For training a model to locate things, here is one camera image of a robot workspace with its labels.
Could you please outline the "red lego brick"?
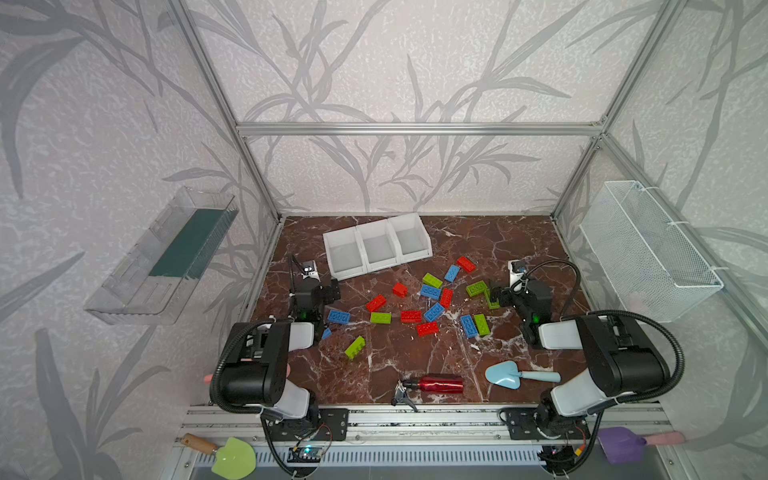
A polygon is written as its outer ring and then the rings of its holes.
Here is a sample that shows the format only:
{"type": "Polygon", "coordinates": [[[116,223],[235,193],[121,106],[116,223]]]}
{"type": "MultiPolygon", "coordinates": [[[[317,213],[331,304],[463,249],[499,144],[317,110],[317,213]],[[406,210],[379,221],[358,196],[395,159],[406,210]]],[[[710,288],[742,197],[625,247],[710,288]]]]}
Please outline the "red lego brick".
{"type": "Polygon", "coordinates": [[[467,273],[472,273],[476,270],[477,266],[469,260],[467,257],[462,256],[456,261],[457,265],[467,273]]]}
{"type": "Polygon", "coordinates": [[[454,296],[454,291],[453,290],[448,289],[448,288],[442,289],[441,290],[440,299],[439,299],[439,304],[444,309],[449,309],[451,307],[451,304],[452,304],[453,296],[454,296]]]}
{"type": "Polygon", "coordinates": [[[401,283],[396,283],[393,287],[393,294],[400,298],[405,298],[408,294],[408,288],[401,283]]]}
{"type": "Polygon", "coordinates": [[[366,309],[370,313],[379,312],[387,304],[387,299],[383,295],[376,296],[366,304],[366,309]]]}
{"type": "Polygon", "coordinates": [[[400,321],[406,324],[417,324],[423,321],[423,313],[418,310],[407,310],[400,313],[400,321]]]}
{"type": "Polygon", "coordinates": [[[436,322],[425,322],[418,324],[416,330],[420,337],[436,335],[439,332],[439,325],[436,322]]]}

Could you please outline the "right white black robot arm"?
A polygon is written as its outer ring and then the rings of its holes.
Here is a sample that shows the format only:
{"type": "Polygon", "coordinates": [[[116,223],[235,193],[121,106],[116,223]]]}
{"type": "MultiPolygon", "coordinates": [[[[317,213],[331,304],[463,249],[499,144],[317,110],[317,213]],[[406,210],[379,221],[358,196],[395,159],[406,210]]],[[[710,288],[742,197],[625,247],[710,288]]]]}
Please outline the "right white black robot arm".
{"type": "Polygon", "coordinates": [[[522,321],[526,343],[543,350],[578,350],[586,367],[569,381],[556,372],[523,371],[513,361],[488,367],[486,379],[510,390],[523,380],[551,383],[528,419],[537,433],[557,439],[579,428],[590,415],[662,396],[682,380],[685,356],[680,342],[660,323],[625,310],[595,310],[552,318],[553,289],[535,278],[536,266],[507,264],[509,284],[492,286],[489,299],[512,308],[522,321]]]}

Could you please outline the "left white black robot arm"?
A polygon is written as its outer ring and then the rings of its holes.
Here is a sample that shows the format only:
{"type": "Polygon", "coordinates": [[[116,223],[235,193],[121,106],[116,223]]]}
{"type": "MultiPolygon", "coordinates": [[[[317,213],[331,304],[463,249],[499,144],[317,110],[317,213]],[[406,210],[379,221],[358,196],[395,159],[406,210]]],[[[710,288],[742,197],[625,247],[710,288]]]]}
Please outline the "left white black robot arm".
{"type": "Polygon", "coordinates": [[[330,335],[325,308],[341,298],[338,280],[321,282],[314,260],[289,262],[287,316],[232,326],[209,381],[213,404],[234,414],[257,414],[267,431],[303,436],[321,427],[316,395],[289,381],[289,354],[330,335]]]}

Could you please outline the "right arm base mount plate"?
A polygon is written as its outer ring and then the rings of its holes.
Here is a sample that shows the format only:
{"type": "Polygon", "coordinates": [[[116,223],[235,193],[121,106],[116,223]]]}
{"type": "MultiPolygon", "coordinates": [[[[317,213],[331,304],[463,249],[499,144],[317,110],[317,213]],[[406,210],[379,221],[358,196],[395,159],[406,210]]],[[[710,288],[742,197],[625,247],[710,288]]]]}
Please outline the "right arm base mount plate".
{"type": "Polygon", "coordinates": [[[589,440],[585,417],[563,417],[540,412],[536,407],[507,407],[497,412],[511,440],[589,440]]]}

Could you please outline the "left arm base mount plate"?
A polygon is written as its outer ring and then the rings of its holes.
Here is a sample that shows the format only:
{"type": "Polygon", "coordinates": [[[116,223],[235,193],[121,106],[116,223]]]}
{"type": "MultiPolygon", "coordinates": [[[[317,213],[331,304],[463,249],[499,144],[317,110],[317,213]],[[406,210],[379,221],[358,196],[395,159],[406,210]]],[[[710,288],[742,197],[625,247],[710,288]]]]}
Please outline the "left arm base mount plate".
{"type": "Polygon", "coordinates": [[[273,441],[296,442],[300,439],[315,441],[344,441],[349,427],[350,410],[346,408],[319,408],[309,411],[301,419],[268,420],[266,432],[273,441]]]}

